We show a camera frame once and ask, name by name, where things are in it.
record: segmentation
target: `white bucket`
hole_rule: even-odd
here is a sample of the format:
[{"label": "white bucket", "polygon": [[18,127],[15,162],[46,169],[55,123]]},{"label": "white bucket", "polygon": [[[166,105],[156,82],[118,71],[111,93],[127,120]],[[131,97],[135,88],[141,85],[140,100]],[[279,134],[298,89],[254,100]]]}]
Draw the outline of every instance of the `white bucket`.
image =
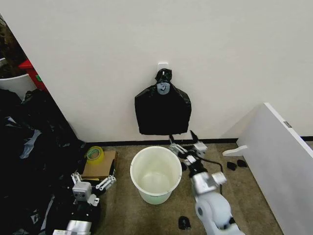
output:
[{"label": "white bucket", "polygon": [[181,179],[181,164],[169,149],[152,146],[142,149],[131,163],[131,178],[143,200],[165,202]]}]

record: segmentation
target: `black plastic bag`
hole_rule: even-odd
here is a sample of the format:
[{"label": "black plastic bag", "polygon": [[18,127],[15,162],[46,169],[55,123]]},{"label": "black plastic bag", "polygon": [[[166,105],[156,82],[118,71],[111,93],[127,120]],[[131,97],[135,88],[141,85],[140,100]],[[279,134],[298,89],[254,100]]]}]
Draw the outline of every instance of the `black plastic bag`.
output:
[{"label": "black plastic bag", "polygon": [[181,134],[188,130],[191,102],[170,80],[172,71],[161,69],[157,83],[135,97],[139,132],[144,135]]},{"label": "black plastic bag", "polygon": [[[49,94],[27,92],[22,103],[12,92],[0,90],[0,95],[6,101],[0,103],[3,234],[19,229],[38,234],[51,195],[84,162],[85,143],[77,139]],[[33,149],[23,155],[25,143],[37,130],[41,134]]]}]

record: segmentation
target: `floor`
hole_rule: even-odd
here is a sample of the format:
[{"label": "floor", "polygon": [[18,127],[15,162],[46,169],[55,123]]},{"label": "floor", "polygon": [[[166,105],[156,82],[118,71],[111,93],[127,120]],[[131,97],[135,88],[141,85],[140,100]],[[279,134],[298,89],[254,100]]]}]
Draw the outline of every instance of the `floor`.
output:
[{"label": "floor", "polygon": [[[313,148],[313,141],[308,142]],[[235,143],[208,144],[206,158],[223,164],[227,183],[223,195],[229,201],[232,214],[246,235],[282,235],[262,192],[249,168],[238,167],[235,171],[226,167],[227,161],[236,162],[241,157],[223,158],[222,152],[236,148]],[[95,235],[205,235],[205,230],[195,213],[195,201],[191,192],[188,172],[178,187],[163,204],[150,205],[144,202],[130,178],[130,164],[137,152],[147,146],[104,147],[118,153],[117,182],[100,198],[102,216]],[[218,172],[219,167],[203,163],[209,172]],[[191,230],[178,229],[178,218],[187,216]]]}]

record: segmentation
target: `pile of black bags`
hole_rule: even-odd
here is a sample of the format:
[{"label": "pile of black bags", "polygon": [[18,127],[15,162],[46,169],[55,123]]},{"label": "pile of black bags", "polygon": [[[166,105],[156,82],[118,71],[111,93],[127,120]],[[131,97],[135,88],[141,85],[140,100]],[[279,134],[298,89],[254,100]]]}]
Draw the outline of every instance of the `pile of black bags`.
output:
[{"label": "pile of black bags", "polygon": [[64,180],[82,164],[84,151],[49,94],[27,92],[22,102],[0,89],[3,234],[40,232],[51,197],[64,196]]}]

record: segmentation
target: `tape roll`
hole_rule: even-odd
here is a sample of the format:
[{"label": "tape roll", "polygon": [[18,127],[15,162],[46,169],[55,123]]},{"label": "tape roll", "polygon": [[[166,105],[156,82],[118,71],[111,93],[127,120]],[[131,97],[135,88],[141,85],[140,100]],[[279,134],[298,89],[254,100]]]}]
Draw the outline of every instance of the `tape roll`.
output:
[{"label": "tape roll", "polygon": [[103,149],[99,146],[91,147],[86,154],[88,164],[99,164],[104,158]]}]

